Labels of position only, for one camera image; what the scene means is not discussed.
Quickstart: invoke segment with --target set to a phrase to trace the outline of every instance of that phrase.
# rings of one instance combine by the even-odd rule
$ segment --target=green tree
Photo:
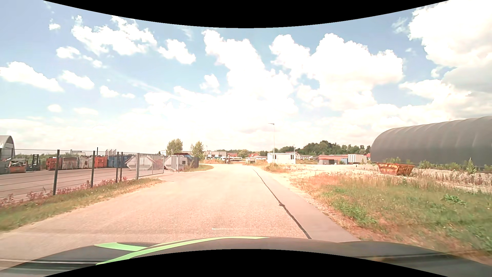
[[[175,138],[167,143],[167,153],[181,153],[183,151],[183,142],[179,138]]]
[[[193,157],[199,157],[200,160],[204,158],[203,143],[201,141],[197,141],[195,145],[191,145],[191,155]]]

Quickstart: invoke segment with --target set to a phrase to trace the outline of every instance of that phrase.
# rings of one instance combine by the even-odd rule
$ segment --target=tree
[[[197,141],[195,145],[191,145],[191,155],[193,157],[199,157],[200,160],[203,160],[203,143],[201,141]]]
[[[181,139],[176,138],[167,143],[167,153],[181,153],[183,151],[183,142]]]
[[[249,154],[248,152],[249,152],[249,151],[248,151],[248,150],[246,150],[246,149],[239,150],[239,151],[238,151],[238,157],[245,158],[245,157],[247,157],[247,156],[248,156],[248,154]]]

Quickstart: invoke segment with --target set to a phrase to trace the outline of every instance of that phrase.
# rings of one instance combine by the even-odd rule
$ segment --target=fence post
[[[55,177],[53,178],[53,195],[57,193],[57,180],[58,180],[58,161],[60,159],[60,150],[57,150],[57,163],[55,164]]]
[[[118,164],[120,163],[120,153],[116,154],[116,179],[115,182],[118,183]]]
[[[120,182],[123,180],[122,175],[123,175],[123,163],[124,163],[124,156],[122,152],[122,166],[120,167]]]
[[[139,171],[140,171],[140,153],[137,153],[137,176],[135,180],[138,180],[139,173],[140,173]]]
[[[94,164],[95,164],[95,151],[92,151],[91,188],[94,187]]]

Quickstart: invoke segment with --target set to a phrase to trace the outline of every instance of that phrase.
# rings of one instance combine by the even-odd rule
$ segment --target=green stripe
[[[95,244],[94,246],[125,251],[140,251],[142,249],[148,248],[148,246],[135,246],[117,242]]]
[[[170,249],[170,248],[175,248],[175,247],[179,247],[179,246],[184,246],[184,245],[189,245],[189,244],[194,244],[194,243],[200,243],[200,242],[209,242],[209,241],[215,241],[215,240],[221,240],[221,239],[253,239],[253,240],[255,240],[255,239],[266,239],[266,238],[267,237],[219,237],[219,238],[200,239],[200,240],[194,240],[194,241],[188,241],[188,242],[179,242],[179,243],[168,244],[168,245],[164,245],[164,246],[160,246],[160,247],[154,247],[154,248],[150,248],[150,249],[145,249],[145,250],[140,250],[137,252],[129,253],[127,255],[123,255],[121,257],[118,257],[118,258],[115,258],[115,259],[112,259],[109,261],[98,263],[98,265],[122,261],[122,260],[127,260],[127,259],[131,259],[133,257],[149,254],[152,252],[157,252],[157,251],[161,251],[161,250],[166,250],[166,249]]]

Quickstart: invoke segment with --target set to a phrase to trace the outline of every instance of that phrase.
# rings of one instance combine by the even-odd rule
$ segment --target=concrete curb
[[[308,238],[328,242],[359,241],[358,238],[334,223],[316,207],[306,202],[285,186],[282,186],[269,173],[255,168],[253,170],[263,180],[263,183],[277,198],[279,204],[285,208],[287,213],[296,221]]]

